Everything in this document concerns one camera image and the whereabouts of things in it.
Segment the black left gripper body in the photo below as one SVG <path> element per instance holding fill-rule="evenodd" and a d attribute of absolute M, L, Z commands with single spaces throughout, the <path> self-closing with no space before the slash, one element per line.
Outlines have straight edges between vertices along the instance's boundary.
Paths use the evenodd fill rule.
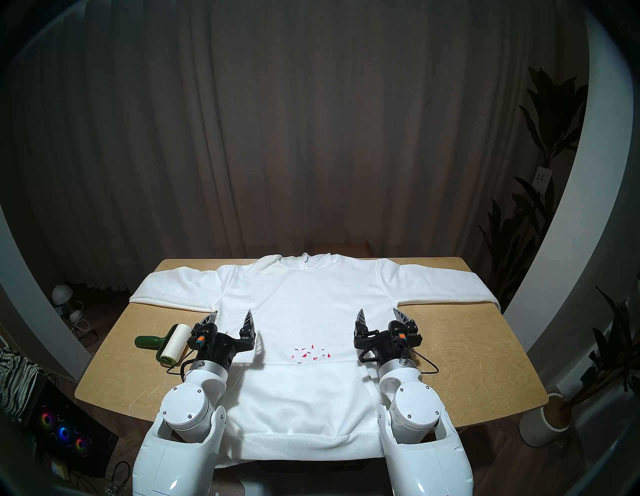
<path fill-rule="evenodd" d="M 207 325 L 200 328 L 199 332 L 199 360 L 212 362 L 229 371 L 233 358 L 238 354 L 254 349 L 255 345 L 246 345 L 240 338 L 232 338 L 230 335 L 218 332 L 216 325 Z"/>

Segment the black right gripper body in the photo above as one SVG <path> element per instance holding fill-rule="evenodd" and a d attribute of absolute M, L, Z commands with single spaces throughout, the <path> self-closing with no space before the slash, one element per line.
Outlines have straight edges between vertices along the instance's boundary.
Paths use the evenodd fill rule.
<path fill-rule="evenodd" d="M 421 344 L 419 333 L 392 333 L 391 331 L 368 331 L 366 338 L 355 339 L 355 349 L 360 350 L 358 360 L 366 364 L 374 362 L 379 365 L 399 359 L 401 364 L 408 360 L 409 349 Z"/>

